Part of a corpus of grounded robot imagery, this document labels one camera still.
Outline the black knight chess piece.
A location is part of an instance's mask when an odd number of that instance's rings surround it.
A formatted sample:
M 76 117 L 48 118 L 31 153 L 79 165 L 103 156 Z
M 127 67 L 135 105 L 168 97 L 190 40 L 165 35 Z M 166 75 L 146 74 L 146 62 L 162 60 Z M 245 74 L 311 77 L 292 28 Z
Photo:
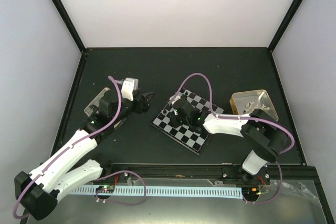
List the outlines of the black knight chess piece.
M 159 114 L 158 116 L 157 116 L 157 118 L 159 119 L 159 120 L 163 120 L 164 118 L 165 118 L 165 115 L 163 115 L 163 114 Z

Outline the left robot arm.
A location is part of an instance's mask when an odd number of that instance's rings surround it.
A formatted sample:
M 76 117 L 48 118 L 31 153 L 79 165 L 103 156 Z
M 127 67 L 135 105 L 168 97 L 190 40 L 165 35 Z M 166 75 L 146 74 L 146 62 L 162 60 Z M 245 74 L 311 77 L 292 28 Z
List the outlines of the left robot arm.
M 88 106 L 91 111 L 73 137 L 46 162 L 14 178 L 15 198 L 36 220 L 46 218 L 57 204 L 77 187 L 99 179 L 108 181 L 113 174 L 109 161 L 101 157 L 73 166 L 95 149 L 122 124 L 130 113 L 149 110 L 154 92 L 133 91 L 133 99 L 119 98 L 112 90 L 99 94 Z

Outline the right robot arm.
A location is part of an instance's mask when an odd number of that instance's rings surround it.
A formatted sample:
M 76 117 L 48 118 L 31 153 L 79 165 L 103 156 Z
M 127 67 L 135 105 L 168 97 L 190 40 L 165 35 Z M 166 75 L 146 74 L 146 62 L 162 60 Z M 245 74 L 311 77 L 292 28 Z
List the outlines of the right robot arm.
M 265 165 L 277 161 L 288 140 L 288 135 L 276 127 L 276 121 L 261 109 L 244 115 L 213 115 L 211 111 L 202 112 L 193 107 L 180 96 L 171 105 L 173 111 L 169 117 L 174 127 L 186 125 L 199 134 L 234 135 L 248 142 L 251 151 L 235 174 L 246 185 L 258 177 Z

